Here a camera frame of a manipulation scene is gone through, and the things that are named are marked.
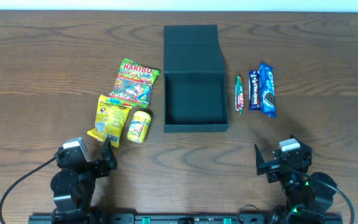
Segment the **yellow Mentos bottle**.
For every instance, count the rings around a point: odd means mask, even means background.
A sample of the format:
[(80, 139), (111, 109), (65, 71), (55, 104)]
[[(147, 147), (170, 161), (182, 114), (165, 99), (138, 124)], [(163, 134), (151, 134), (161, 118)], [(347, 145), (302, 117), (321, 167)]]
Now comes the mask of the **yellow Mentos bottle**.
[(136, 111), (129, 125), (127, 139), (132, 142), (143, 143), (146, 138), (150, 123), (151, 115), (144, 111)]

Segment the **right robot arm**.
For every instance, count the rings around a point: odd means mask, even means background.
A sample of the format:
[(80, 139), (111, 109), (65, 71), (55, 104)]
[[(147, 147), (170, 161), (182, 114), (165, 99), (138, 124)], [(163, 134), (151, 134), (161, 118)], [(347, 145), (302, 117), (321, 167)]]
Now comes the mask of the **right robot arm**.
[(279, 182), (286, 197), (286, 204), (273, 209), (268, 223), (340, 222), (340, 218), (326, 214), (333, 204), (335, 181), (322, 172), (307, 176), (312, 164), (312, 148), (290, 136), (279, 142), (273, 154), (274, 160), (265, 161), (255, 147), (257, 175), (265, 174), (270, 183)]

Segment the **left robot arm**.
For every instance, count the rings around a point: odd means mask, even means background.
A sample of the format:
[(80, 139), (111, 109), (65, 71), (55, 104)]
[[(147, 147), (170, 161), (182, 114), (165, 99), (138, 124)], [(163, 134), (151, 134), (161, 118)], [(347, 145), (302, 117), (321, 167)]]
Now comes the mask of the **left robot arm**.
[(53, 201), (52, 223), (102, 223), (101, 212), (91, 207), (96, 179), (107, 177), (117, 168), (111, 138), (106, 138), (99, 151), (101, 158), (87, 161), (83, 138), (69, 139), (58, 148), (54, 158), (61, 168), (51, 180)]

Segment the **yellow Hacks candy bag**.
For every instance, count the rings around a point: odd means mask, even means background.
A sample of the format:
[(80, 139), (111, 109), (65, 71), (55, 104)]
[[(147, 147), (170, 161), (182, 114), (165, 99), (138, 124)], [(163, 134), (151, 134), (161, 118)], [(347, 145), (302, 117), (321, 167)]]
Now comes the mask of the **yellow Hacks candy bag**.
[(87, 134), (99, 141), (109, 138), (113, 147), (119, 147), (122, 130), (132, 108), (128, 106), (114, 105), (108, 101), (108, 97), (100, 95), (94, 128)]

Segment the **red green KitKat bar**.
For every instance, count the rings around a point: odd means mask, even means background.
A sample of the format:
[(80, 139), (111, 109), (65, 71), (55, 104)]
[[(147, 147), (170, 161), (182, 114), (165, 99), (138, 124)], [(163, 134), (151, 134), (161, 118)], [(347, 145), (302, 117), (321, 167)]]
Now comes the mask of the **red green KitKat bar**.
[(244, 85), (242, 81), (242, 77), (237, 75), (236, 77), (236, 85), (235, 85), (235, 109), (242, 114), (244, 109)]

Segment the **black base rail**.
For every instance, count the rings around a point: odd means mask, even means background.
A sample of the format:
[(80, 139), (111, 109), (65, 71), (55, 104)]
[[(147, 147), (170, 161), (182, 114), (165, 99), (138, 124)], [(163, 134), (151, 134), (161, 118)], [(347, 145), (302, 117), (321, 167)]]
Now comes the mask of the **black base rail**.
[(88, 221), (58, 221), (58, 216), (31, 215), (28, 224), (52, 223), (107, 223), (107, 224), (265, 224), (269, 218), (263, 214), (235, 215), (134, 215), (131, 213), (115, 213)]

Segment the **purple Dairy Milk bar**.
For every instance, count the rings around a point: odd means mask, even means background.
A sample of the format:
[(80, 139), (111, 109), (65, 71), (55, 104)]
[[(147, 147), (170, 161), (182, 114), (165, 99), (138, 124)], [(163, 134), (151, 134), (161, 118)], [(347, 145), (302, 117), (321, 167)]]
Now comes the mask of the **purple Dairy Milk bar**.
[(249, 109), (251, 111), (260, 110), (258, 70), (249, 71)]

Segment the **dark green open box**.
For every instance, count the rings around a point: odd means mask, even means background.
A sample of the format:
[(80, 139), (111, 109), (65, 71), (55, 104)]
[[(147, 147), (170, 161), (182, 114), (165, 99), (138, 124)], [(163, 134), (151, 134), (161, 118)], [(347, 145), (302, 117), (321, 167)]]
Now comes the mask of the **dark green open box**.
[(217, 25), (165, 26), (163, 37), (163, 130), (227, 131), (226, 69)]

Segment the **blue Oreo cookie pack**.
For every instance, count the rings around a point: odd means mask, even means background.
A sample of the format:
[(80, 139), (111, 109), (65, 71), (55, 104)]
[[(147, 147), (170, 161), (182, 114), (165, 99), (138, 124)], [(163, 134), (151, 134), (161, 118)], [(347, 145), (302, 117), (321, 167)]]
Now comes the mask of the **blue Oreo cookie pack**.
[(259, 67), (260, 76), (260, 109), (269, 117), (276, 118), (275, 87), (273, 80), (273, 67), (264, 62)]

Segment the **Haribo gummy candy bag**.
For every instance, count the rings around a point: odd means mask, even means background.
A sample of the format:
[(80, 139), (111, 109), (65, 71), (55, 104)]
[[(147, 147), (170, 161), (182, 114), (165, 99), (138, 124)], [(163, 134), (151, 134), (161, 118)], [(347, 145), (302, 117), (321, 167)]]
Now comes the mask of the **Haribo gummy candy bag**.
[(147, 108), (150, 103), (152, 85), (159, 75), (159, 70), (125, 58), (121, 62), (108, 101), (119, 106)]

